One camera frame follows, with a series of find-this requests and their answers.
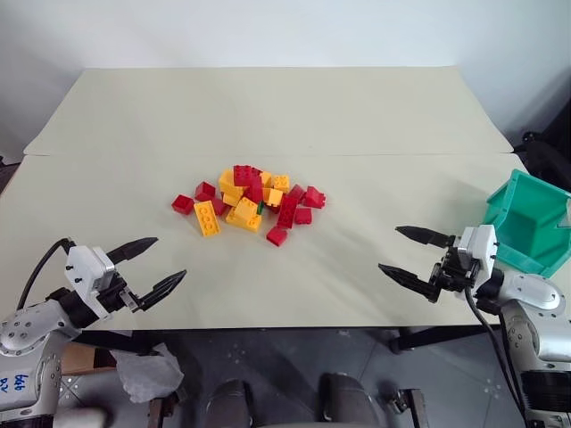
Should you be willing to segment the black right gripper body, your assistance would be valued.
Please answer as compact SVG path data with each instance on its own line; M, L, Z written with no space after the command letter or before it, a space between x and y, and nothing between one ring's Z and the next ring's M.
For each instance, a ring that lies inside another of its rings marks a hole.
M476 284L480 271L480 261L459 251L457 247L449 247L440 262L434 264L429 284L432 294L439 295L442 290L464 292Z

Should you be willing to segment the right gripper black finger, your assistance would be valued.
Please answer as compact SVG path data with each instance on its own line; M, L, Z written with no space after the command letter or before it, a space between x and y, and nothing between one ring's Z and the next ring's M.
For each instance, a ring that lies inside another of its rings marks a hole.
M397 226L395 230L414 242L439 248L451 247L456 240L455 235L445 235L419 226Z
M421 294L428 301L436 303L440 296L440 289L434 284L430 284L419 279L416 275L399 267L388 266L379 263L379 269L397 284L413 292Z

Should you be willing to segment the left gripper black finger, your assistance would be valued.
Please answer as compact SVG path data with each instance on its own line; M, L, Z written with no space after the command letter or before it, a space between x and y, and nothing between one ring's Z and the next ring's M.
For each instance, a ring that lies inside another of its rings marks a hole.
M123 261L131 260L148 250L158 241L157 237L145 237L135 241L122 244L120 247L106 253L113 265Z
M168 297L184 279L186 273L184 269L161 280L149 293L138 299L137 310L147 311Z

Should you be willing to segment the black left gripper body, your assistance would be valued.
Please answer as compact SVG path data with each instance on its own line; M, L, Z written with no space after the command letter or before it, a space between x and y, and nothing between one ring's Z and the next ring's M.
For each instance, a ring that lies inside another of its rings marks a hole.
M132 312L140 310L140 299L128 288L127 282L119 273L114 273L107 288L100 291L97 300L108 313L128 308Z

